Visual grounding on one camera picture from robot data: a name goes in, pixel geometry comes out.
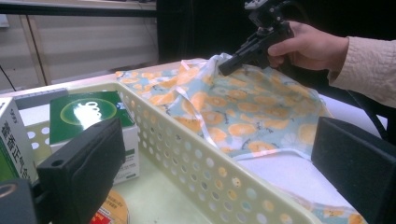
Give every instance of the fingers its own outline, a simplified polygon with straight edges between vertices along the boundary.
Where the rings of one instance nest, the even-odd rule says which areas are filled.
[[[268,54],[271,56],[285,55],[304,48],[304,42],[301,38],[294,37],[284,40],[268,48]]]
[[[283,62],[285,62],[285,58],[283,56],[268,56],[268,62],[272,68],[278,68]]]

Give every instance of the black cable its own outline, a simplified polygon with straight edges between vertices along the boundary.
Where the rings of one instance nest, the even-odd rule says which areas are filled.
[[[374,126],[378,130],[379,135],[381,136],[381,138],[383,140],[385,140],[385,141],[389,141],[387,130],[382,125],[382,123],[379,120],[379,118],[376,116],[376,113],[374,113],[374,111],[371,109],[371,107],[367,104],[366,96],[364,96],[364,95],[362,95],[360,93],[354,92],[354,91],[347,91],[347,92],[355,100],[355,102],[358,104],[358,106],[361,109],[363,109],[364,112],[366,112],[367,116],[369,117],[369,119],[372,121],[372,123],[374,124]]]
[[[1,66],[1,64],[0,64],[0,69],[1,69],[1,71],[3,72],[4,76],[6,77],[6,79],[8,80],[9,85],[11,85],[12,90],[17,91],[17,90],[15,90],[14,85],[12,85],[12,82],[11,82],[11,80],[9,79],[9,77],[7,76],[6,72],[3,70],[3,67]]]

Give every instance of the green box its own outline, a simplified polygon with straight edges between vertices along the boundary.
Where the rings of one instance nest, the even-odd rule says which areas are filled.
[[[33,148],[12,97],[0,98],[0,181],[36,180]]]
[[[114,184],[139,176],[137,126],[116,91],[75,93],[49,104],[49,145],[52,153],[101,120],[120,118],[125,163]]]

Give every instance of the box packaging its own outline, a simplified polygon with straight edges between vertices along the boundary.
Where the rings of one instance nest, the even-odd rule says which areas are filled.
[[[129,211],[128,205],[114,189],[112,189],[91,219],[90,224],[128,224]]]
[[[35,161],[21,114],[12,97],[0,98],[0,181],[36,179]]]
[[[49,103],[49,145],[52,153],[73,137],[104,119],[118,117],[122,124],[125,163],[114,184],[139,176],[137,126],[115,91],[76,93]]]

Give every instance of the beige sleeve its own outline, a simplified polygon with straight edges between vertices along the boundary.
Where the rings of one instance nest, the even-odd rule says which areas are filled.
[[[344,66],[339,74],[330,72],[328,79],[331,86],[396,107],[396,40],[349,37]]]

